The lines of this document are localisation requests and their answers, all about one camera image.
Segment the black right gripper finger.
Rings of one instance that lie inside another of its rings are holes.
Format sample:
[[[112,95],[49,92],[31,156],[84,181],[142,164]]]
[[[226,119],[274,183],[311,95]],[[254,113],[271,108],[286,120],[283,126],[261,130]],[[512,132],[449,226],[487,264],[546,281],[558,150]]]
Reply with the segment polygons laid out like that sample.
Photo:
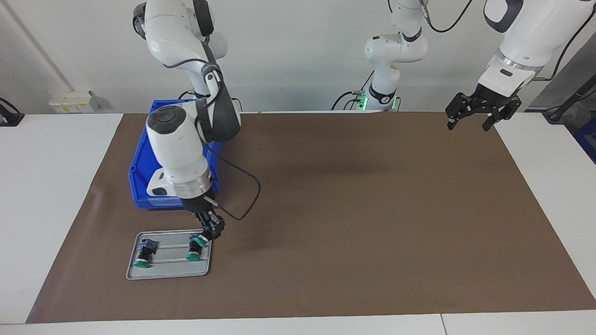
[[[198,238],[202,241],[211,241],[211,212],[196,212],[196,219],[201,223],[202,231]]]
[[[209,214],[209,233],[211,240],[215,240],[221,236],[222,231],[225,229],[225,219],[217,213]]]

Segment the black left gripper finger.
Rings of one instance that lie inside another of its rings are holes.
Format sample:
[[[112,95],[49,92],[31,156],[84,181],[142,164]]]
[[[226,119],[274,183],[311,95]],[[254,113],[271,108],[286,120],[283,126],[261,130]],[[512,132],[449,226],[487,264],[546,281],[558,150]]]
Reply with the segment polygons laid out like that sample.
[[[457,93],[451,102],[446,107],[446,115],[448,117],[447,128],[453,131],[457,123],[464,119],[464,117],[470,116],[471,110],[470,98],[464,93]]]
[[[494,124],[502,120],[509,120],[517,112],[522,101],[519,97],[513,97],[509,102],[502,106],[496,104],[487,104],[486,109],[489,112],[489,117],[483,122],[483,131],[489,131]]]

